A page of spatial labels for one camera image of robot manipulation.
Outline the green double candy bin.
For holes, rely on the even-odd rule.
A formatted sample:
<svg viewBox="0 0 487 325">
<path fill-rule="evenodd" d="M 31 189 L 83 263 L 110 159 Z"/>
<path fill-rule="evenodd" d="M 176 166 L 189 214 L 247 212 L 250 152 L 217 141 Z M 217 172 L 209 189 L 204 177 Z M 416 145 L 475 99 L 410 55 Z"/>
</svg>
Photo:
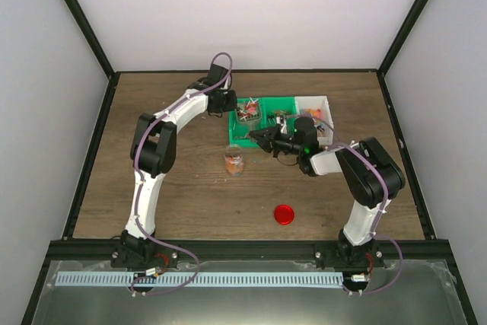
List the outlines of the green double candy bin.
<svg viewBox="0 0 487 325">
<path fill-rule="evenodd" d="M 237 99 L 237 109 L 228 117 L 228 137 L 231 144 L 242 148 L 258 148 L 250 131 L 265 129 L 277 123 L 277 116 L 297 113 L 294 97 L 247 97 Z"/>
</svg>

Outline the clear plastic jar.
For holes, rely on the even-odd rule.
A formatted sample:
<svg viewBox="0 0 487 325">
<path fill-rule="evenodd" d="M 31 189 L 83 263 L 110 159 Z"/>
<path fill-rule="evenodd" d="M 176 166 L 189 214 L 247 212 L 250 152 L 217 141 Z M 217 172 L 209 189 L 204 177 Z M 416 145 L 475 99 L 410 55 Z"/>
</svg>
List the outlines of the clear plastic jar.
<svg viewBox="0 0 487 325">
<path fill-rule="evenodd" d="M 244 153 L 239 145 L 231 144 L 225 148 L 224 165 L 233 177 L 238 177 L 244 172 Z"/>
</svg>

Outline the white candy bin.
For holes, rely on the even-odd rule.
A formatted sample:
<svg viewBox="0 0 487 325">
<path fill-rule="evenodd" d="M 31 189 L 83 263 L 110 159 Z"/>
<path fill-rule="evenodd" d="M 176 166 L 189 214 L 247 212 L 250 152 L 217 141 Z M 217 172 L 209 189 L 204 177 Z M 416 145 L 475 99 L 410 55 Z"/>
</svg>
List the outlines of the white candy bin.
<svg viewBox="0 0 487 325">
<path fill-rule="evenodd" d="M 327 96 L 298 96 L 294 98 L 297 112 L 314 118 L 320 145 L 331 145 L 334 140 L 334 122 Z"/>
</svg>

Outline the red jar lid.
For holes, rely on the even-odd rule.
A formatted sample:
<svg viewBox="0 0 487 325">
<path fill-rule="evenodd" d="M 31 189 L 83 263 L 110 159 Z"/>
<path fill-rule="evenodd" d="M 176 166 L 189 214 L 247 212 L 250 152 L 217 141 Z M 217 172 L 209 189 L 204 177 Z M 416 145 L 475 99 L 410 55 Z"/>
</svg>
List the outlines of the red jar lid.
<svg viewBox="0 0 487 325">
<path fill-rule="evenodd" d="M 289 225 L 294 221 L 295 213 L 288 205 L 278 205 L 273 211 L 273 217 L 280 225 Z"/>
</svg>

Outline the green plastic scoop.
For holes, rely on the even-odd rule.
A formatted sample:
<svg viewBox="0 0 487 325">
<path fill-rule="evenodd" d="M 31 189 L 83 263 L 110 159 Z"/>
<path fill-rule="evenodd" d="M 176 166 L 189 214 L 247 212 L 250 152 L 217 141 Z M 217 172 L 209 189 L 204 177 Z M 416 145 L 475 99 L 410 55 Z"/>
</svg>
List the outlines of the green plastic scoop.
<svg viewBox="0 0 487 325">
<path fill-rule="evenodd" d="M 237 103 L 237 122 L 247 128 L 247 133 L 255 130 L 262 122 L 263 112 L 260 99 L 249 98 Z"/>
</svg>

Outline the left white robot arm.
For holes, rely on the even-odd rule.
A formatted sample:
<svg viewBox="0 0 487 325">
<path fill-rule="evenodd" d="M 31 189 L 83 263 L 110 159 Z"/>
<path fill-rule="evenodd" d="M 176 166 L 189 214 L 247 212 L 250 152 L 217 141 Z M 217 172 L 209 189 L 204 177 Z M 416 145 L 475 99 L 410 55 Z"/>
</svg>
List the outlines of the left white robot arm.
<svg viewBox="0 0 487 325">
<path fill-rule="evenodd" d="M 177 157 L 178 132 L 204 112 L 220 117 L 236 106 L 231 70 L 213 64 L 205 77 L 193 82 L 168 108 L 138 118 L 130 150 L 135 188 L 122 233 L 122 240 L 131 244 L 129 259 L 137 266 L 149 266 L 155 258 L 154 246 L 146 241 L 155 233 L 159 192 Z"/>
</svg>

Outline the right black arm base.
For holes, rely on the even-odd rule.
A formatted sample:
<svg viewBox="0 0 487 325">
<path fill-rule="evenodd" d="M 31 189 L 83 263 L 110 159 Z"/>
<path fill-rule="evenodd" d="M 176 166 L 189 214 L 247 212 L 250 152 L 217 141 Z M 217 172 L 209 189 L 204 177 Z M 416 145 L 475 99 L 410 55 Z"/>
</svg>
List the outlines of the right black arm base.
<svg viewBox="0 0 487 325">
<path fill-rule="evenodd" d="M 372 262 L 373 267 L 383 267 L 384 261 L 377 256 L 377 244 L 374 239 L 361 246 L 353 246 L 340 234 L 337 241 L 318 241 L 313 252 L 317 267 L 336 270 L 364 269 Z"/>
</svg>

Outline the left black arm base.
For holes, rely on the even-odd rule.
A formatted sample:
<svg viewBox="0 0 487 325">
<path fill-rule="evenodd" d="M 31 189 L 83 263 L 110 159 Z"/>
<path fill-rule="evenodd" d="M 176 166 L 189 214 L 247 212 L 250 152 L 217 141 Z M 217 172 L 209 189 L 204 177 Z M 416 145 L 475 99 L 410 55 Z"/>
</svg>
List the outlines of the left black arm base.
<svg viewBox="0 0 487 325">
<path fill-rule="evenodd" d="M 146 237 L 134 237 L 124 230 L 111 242 L 113 268 L 149 269 L 160 266 L 175 268 L 179 255 L 175 250 L 156 244 Z"/>
</svg>

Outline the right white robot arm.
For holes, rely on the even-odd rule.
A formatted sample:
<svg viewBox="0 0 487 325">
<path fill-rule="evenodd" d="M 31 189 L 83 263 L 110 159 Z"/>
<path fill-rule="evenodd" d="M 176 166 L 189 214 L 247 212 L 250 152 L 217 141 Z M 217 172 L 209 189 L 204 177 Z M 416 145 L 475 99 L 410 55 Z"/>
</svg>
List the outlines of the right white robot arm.
<svg viewBox="0 0 487 325">
<path fill-rule="evenodd" d="M 250 137 L 274 158 L 294 155 L 301 172 L 310 177 L 332 173 L 344 176 L 353 205 L 348 221 L 339 232 L 337 251 L 343 264 L 356 266 L 371 250 L 379 221 L 405 187 L 406 178 L 375 137 L 321 146 L 316 121 L 310 115 L 296 115 L 291 132 L 280 119 L 273 126 L 250 131 Z"/>
</svg>

